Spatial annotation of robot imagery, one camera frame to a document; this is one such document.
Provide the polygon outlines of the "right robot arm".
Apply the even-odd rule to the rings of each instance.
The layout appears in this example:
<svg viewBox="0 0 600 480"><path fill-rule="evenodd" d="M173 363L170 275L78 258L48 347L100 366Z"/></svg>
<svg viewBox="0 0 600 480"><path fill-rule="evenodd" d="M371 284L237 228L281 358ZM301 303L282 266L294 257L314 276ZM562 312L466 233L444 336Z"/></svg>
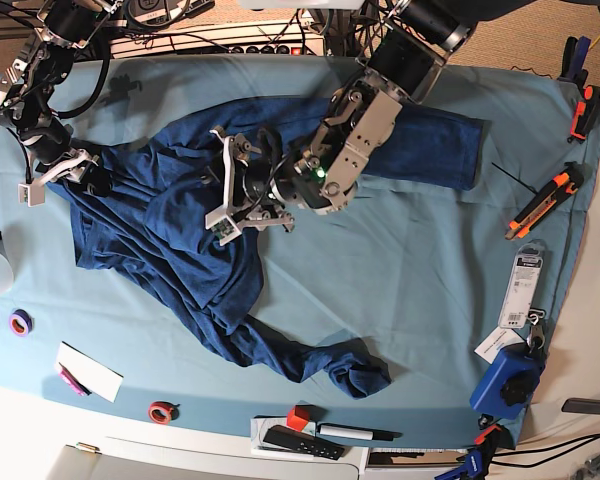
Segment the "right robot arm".
<svg viewBox="0 0 600 480"><path fill-rule="evenodd" d="M25 180L18 199L29 207L45 201L48 183L72 183L87 194L105 197L111 176L98 155L75 146L63 122L85 113L98 99L109 70L111 53L99 33L122 1L45 1L40 22L0 78L0 125L25 152ZM90 43L102 55L101 71L91 96L79 107L56 111L49 106L55 87L71 73L76 53Z"/></svg>

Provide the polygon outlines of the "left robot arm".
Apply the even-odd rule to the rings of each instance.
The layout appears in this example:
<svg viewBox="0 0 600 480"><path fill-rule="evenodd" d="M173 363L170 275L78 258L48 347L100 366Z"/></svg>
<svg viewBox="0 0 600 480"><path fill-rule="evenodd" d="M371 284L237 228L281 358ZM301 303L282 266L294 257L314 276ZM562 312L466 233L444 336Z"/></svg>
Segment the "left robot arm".
<svg viewBox="0 0 600 480"><path fill-rule="evenodd" d="M309 133L285 145L272 123L255 138L212 129L222 143L222 201L205 216L221 244L247 228L292 230L295 206L326 215L347 207L371 154L393 133L409 103L431 91L449 58L478 23L523 7L521 1L390 1L369 37L369 58L332 96Z"/></svg>

